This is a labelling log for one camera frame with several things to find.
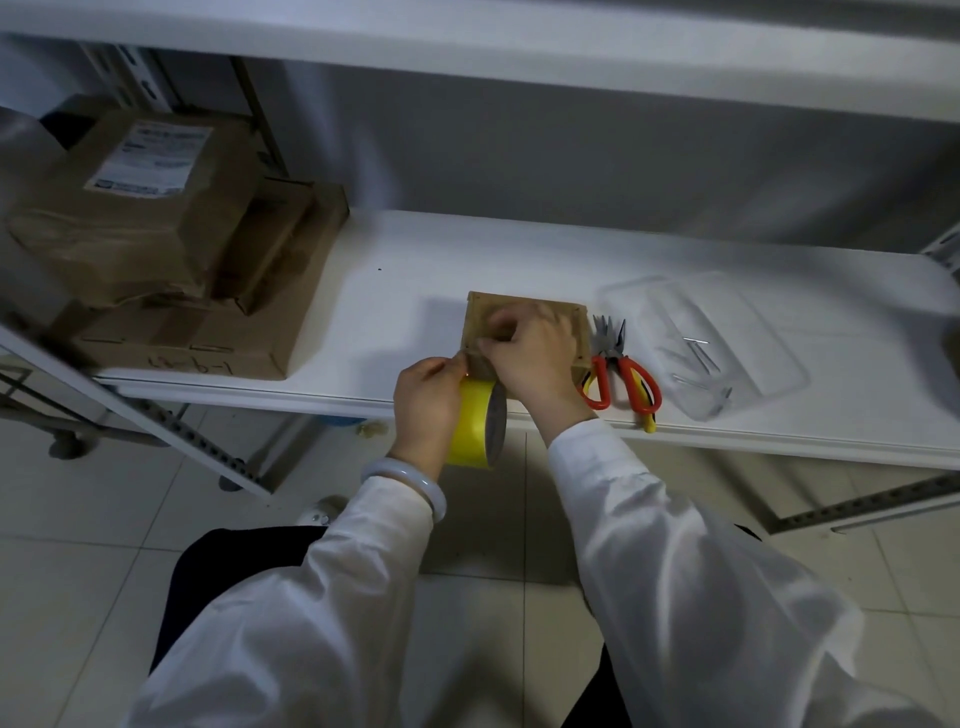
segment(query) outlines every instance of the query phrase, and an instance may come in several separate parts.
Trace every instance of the clear plastic container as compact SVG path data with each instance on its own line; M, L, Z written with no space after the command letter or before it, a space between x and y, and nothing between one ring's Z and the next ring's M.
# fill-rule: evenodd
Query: clear plastic container
M724 273L619 290L639 313L627 351L689 418L707 422L803 389L809 375Z

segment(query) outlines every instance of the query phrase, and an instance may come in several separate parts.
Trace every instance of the bracelet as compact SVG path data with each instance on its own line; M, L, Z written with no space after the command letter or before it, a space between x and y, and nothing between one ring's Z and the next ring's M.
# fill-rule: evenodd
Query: bracelet
M360 473L360 482L372 475L387 475L410 482L420 490L430 503L433 510L433 523L439 523L446 515L446 496L433 480L414 468L410 463L397 460L394 457L381 457L374 460Z

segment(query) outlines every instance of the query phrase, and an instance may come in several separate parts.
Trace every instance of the white sleeve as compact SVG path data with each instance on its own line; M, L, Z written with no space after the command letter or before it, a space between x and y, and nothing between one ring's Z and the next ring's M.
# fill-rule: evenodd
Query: white sleeve
M301 566L259 573L206 606L123 725L388 725L432 528L415 491L368 478Z
M667 493L609 425L549 449L580 578L634 725L939 726L858 682L860 611L812 572Z

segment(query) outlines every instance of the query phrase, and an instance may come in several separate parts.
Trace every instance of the upper shelf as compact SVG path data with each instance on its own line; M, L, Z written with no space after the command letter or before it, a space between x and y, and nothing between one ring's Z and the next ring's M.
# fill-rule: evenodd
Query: upper shelf
M731 277L811 383L708 423L668 402L653 437L960 470L960 382L940 347L960 318L960 288L922 255L357 211L330 254L286 380L117 369L98 378L133 397L389 416L400 369L457 351L470 290L624 317L614 301L626 284L710 270ZM603 416L650 437L633 429L629 410Z
M960 44L843 25L627 0L0 0L30 35L960 121Z

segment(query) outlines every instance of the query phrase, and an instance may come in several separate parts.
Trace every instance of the tape roll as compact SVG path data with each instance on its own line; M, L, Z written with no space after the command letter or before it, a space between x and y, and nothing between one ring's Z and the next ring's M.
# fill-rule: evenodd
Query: tape roll
M446 462L491 468L507 434L507 392L499 382L468 376L460 382L460 400L460 420Z

